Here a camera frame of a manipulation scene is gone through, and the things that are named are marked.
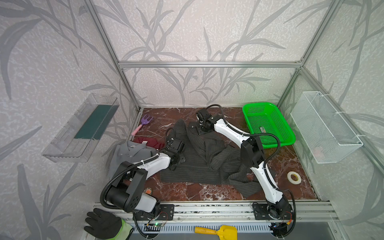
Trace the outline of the dark grey striped shirt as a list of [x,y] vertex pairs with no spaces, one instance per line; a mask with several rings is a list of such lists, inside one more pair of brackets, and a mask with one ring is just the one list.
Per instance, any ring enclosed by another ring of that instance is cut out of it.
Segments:
[[242,164],[240,150],[226,145],[217,133],[200,136],[197,123],[186,125],[184,120],[178,120],[173,129],[176,139],[185,144],[182,152],[185,161],[175,168],[162,170],[161,181],[231,185],[245,198],[262,191],[257,180],[248,178],[247,174],[252,171]]

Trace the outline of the green plastic basket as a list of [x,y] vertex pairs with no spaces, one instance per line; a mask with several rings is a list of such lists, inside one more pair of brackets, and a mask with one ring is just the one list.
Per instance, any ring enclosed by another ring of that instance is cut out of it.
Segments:
[[252,134],[268,133],[279,138],[281,146],[291,146],[296,136],[278,109],[271,103],[252,103],[243,106],[245,121]]

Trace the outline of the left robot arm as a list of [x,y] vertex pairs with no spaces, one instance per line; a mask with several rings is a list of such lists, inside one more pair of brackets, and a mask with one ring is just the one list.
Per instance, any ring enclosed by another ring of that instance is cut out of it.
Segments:
[[184,148],[182,141],[174,139],[161,149],[132,141],[117,145],[110,164],[110,180],[100,195],[102,206],[159,215],[160,201],[145,193],[145,183],[154,174],[183,163]]

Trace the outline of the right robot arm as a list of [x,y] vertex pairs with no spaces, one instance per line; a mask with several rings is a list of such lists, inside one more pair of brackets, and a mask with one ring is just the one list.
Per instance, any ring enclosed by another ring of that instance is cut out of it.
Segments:
[[206,110],[197,112],[198,131],[201,133],[209,133],[215,131],[230,139],[240,147],[240,158],[246,167],[257,177],[261,185],[266,202],[268,205],[268,215],[272,219],[280,219],[289,210],[289,201],[279,189],[277,183],[267,166],[269,159],[266,158],[265,150],[261,141],[261,136],[272,137],[277,141],[278,148],[281,142],[278,137],[273,134],[249,134],[246,133],[219,115],[212,116]]

